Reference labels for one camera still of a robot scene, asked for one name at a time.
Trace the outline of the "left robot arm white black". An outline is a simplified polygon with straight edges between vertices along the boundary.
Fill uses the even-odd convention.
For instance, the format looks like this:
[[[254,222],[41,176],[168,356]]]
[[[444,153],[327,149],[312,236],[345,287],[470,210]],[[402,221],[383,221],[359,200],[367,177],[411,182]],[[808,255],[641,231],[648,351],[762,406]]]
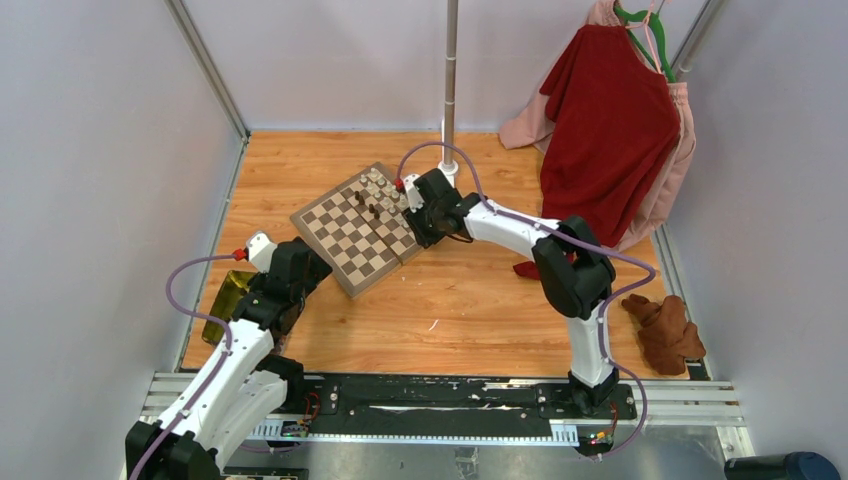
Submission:
[[[303,239],[275,243],[259,231],[234,260],[257,270],[213,354],[158,418],[137,421],[125,438],[130,479],[219,479],[248,435],[274,410],[306,400],[304,367],[274,354],[301,316],[307,297],[332,268]]]

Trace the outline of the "wooden folding chess board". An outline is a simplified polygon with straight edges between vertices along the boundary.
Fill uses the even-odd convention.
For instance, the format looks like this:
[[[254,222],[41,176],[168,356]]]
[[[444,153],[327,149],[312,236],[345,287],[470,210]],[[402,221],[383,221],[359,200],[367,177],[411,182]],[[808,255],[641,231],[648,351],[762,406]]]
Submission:
[[[290,216],[300,236],[356,298],[411,261],[422,247],[402,215],[395,176],[374,163]]]

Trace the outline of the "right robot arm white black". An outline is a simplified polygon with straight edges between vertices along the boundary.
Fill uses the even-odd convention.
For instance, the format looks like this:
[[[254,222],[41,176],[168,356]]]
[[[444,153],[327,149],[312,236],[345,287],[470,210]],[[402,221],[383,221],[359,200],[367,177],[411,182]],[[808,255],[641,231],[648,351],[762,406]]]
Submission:
[[[589,418],[607,409],[619,371],[609,357],[601,308],[612,293],[615,270],[585,221],[532,217],[479,193],[463,196],[439,169],[396,179],[395,188],[408,202],[402,215],[423,248],[444,238],[479,240],[535,265],[545,298],[567,323],[572,406]]]

